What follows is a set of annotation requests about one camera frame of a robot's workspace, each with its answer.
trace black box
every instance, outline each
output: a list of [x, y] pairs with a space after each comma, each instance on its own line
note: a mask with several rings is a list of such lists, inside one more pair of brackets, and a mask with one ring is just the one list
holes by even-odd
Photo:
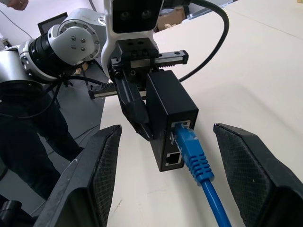
[[146, 106], [154, 136], [151, 147], [159, 170], [182, 168], [184, 161], [171, 139], [174, 123], [184, 122], [193, 129], [199, 111], [197, 106], [172, 71], [147, 76]]

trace white table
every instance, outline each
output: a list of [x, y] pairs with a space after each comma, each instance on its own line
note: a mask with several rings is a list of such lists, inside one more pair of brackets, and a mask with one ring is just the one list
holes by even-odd
[[[213, 184], [232, 226], [241, 227], [213, 124], [225, 123], [259, 135], [303, 181], [303, 40], [266, 22], [225, 11], [231, 26], [223, 47], [183, 86], [200, 110], [195, 131], [215, 174]], [[188, 51], [188, 65], [172, 68], [180, 78], [208, 56], [222, 29], [221, 19], [210, 13], [159, 32], [155, 40], [161, 52]], [[123, 133], [109, 227], [217, 226], [187, 168], [160, 173], [150, 144], [125, 119], [118, 98], [110, 97], [101, 128], [114, 124], [122, 125]]]

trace ethernet port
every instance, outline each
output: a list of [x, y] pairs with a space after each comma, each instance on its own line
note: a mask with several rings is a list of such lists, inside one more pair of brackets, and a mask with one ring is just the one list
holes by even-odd
[[171, 165], [175, 165], [175, 164], [179, 164], [179, 163], [181, 163], [181, 153], [180, 152], [167, 154], [165, 166], [171, 166]]

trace person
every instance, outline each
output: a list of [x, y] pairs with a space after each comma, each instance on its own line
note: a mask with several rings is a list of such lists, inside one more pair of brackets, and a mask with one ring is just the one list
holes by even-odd
[[28, 0], [10, 0], [7, 7], [23, 11], [28, 5]]
[[[11, 0], [8, 6], [24, 10], [27, 4], [27, 0]], [[32, 100], [20, 102], [2, 99], [0, 113], [11, 116], [35, 115], [44, 110], [52, 100], [48, 94], [38, 99], [35, 105], [31, 105]], [[74, 160], [83, 148], [68, 132], [66, 120], [56, 104], [41, 115], [27, 120], [11, 120], [0, 116], [0, 158], [11, 171], [47, 200], [60, 178], [60, 173], [48, 158], [38, 134], [46, 139], [54, 152], [69, 161]]]

